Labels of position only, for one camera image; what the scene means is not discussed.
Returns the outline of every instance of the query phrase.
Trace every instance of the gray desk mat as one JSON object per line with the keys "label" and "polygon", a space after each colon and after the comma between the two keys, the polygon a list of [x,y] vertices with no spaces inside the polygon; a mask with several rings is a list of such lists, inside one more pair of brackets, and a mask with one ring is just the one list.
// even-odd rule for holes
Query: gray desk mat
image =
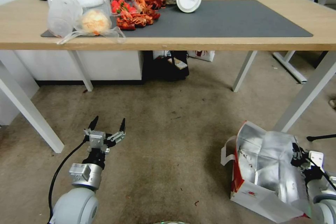
{"label": "gray desk mat", "polygon": [[[208,0],[193,13],[183,13],[177,6],[167,6],[160,13],[151,26],[123,31],[126,37],[313,36],[256,0]],[[111,20],[116,26],[116,19]],[[41,36],[54,37],[49,31]]]}

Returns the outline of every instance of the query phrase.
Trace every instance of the table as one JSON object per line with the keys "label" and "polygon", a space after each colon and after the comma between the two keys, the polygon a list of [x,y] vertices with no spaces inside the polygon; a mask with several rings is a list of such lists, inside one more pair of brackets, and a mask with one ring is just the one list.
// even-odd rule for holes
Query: table
{"label": "table", "polygon": [[[46,29],[48,6],[38,0],[16,0],[0,7],[0,50],[67,50],[77,66],[82,80],[92,91],[77,50],[242,50],[248,51],[243,66],[233,84],[237,92],[258,50],[322,50],[329,51],[308,82],[285,110],[274,126],[286,132],[317,96],[336,72],[336,12],[308,0],[258,0],[312,33],[313,37],[272,38],[127,38],[124,44],[106,38],[76,38],[57,45],[58,38],[40,36]],[[0,89],[18,107],[55,152],[61,152],[63,143],[24,94],[20,86],[0,63]]]}

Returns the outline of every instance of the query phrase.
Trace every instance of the bag handle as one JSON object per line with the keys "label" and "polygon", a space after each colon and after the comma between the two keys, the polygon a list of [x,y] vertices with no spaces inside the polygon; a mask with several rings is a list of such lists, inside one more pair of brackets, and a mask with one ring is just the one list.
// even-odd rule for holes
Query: bag handle
{"label": "bag handle", "polygon": [[231,154],[231,155],[229,155],[229,156],[226,156],[226,144],[228,143],[228,142],[231,142],[232,140],[236,140],[236,138],[237,138],[237,136],[232,136],[232,137],[230,137],[227,141],[226,141],[226,143],[224,144],[224,147],[222,148],[222,153],[221,153],[221,157],[220,157],[220,163],[223,165],[223,166],[225,166],[229,161],[231,161],[231,160],[235,160],[236,159],[236,157],[235,157],[235,155],[234,154]]}

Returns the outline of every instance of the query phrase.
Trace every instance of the black bag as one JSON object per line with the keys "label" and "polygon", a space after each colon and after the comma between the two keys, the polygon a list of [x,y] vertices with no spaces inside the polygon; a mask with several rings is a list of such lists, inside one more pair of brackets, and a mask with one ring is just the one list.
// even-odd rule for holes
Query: black bag
{"label": "black bag", "polygon": [[144,79],[163,79],[166,81],[177,81],[185,79],[189,75],[189,67],[179,69],[175,66],[174,59],[178,59],[187,63],[187,51],[170,51],[171,57],[156,58],[145,60],[143,66]]}

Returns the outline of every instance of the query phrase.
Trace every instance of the wooden tabletop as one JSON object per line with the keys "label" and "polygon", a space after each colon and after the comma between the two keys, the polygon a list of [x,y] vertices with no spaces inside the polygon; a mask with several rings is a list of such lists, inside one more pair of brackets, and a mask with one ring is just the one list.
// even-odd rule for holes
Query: wooden tabletop
{"label": "wooden tabletop", "polygon": [[258,0],[313,34],[296,38],[127,38],[41,37],[47,28],[47,2],[16,0],[0,6],[0,50],[336,50],[336,11],[309,0]]}

